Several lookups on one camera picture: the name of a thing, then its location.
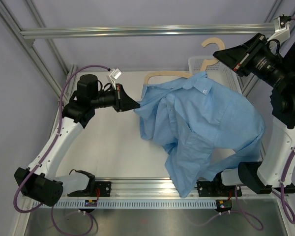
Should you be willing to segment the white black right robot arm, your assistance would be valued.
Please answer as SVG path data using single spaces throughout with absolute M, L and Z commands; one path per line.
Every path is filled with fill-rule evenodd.
M 270 144 L 262 162 L 241 162 L 240 181 L 256 194 L 269 194 L 283 188 L 295 192 L 292 173 L 295 167 L 295 42 L 282 57 L 272 53 L 270 39 L 263 34 L 239 46 L 216 51 L 213 56 L 240 76 L 254 74 L 272 87 L 273 126 Z

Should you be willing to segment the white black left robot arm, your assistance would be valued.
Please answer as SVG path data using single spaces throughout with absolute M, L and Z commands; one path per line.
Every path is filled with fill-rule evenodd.
M 18 193 L 49 207 L 63 195 L 92 195 L 96 191 L 93 174 L 78 170 L 57 177 L 56 173 L 73 141 L 94 117 L 95 110 L 106 107 L 126 112 L 139 108 L 140 104 L 126 94 L 121 84 L 104 90 L 97 76 L 81 76 L 77 89 L 61 111 L 58 127 L 43 150 L 27 168 L 16 170 L 14 177 L 19 186 Z

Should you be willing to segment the beige wooden clothes hanger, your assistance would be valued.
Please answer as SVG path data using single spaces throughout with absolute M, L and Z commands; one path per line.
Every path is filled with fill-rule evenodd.
M 225 44 L 224 42 L 217 37 L 211 37 L 206 39 L 205 41 L 202 42 L 201 46 L 202 47 L 206 47 L 210 44 L 215 44 L 217 45 L 219 50 L 224 50 L 225 49 Z M 200 71 L 206 71 L 206 69 L 209 66 L 213 66 L 215 64 L 217 64 L 219 62 L 218 59 L 213 58 L 213 59 L 205 59 L 201 65 L 201 69 Z M 155 72 L 150 72 L 148 73 L 145 78 L 144 78 L 144 85 L 148 85 L 148 82 L 150 80 L 150 78 L 152 77 L 158 77 L 158 76 L 176 76 L 179 78 L 191 78 L 193 75 L 187 72 L 183 72 L 183 71 L 155 71 Z

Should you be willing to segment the blue button-up shirt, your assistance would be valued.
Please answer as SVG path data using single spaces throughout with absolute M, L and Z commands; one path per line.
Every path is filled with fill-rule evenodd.
M 260 158 L 265 122 L 240 93 L 209 78 L 144 85 L 140 135 L 168 154 L 165 168 L 179 195 L 187 197 L 199 178 L 235 169 Z

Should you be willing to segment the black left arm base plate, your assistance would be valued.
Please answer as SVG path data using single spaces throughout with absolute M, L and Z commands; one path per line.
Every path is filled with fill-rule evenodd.
M 74 191 L 67 194 L 69 197 L 110 197 L 111 193 L 110 181 L 91 181 L 86 189 Z

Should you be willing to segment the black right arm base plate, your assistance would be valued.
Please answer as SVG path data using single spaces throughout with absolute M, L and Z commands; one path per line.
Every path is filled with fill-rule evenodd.
M 199 197 L 229 197 L 235 195 L 235 185 L 224 185 L 218 181 L 197 181 Z

